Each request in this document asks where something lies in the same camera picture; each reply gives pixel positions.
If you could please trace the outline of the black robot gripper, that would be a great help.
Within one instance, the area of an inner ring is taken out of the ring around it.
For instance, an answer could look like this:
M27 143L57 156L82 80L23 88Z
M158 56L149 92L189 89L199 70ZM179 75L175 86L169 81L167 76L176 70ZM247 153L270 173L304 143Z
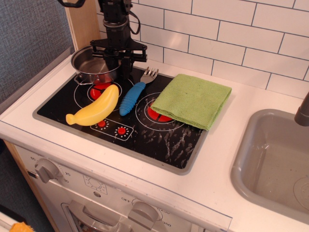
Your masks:
M134 41L131 38L131 28L129 23L123 23L120 25L113 23L104 23L106 28L107 38L92 40L90 45L93 46L95 54L102 54L97 47L104 48L105 52L110 54L103 55L108 70L118 69L122 65L123 77L128 79L132 70L132 61L146 62L147 46Z

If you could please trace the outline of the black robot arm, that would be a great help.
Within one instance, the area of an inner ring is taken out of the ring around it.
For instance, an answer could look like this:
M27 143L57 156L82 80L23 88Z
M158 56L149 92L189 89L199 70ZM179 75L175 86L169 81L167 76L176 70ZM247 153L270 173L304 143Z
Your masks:
M140 32L140 26L136 32L130 26L129 16L137 17L131 12L132 2L130 0L100 0L99 6L104 14L103 25L107 38L90 42L93 56L103 58L110 69L120 65L123 78L128 79L135 61L147 61L147 46L131 38L132 33L139 34Z

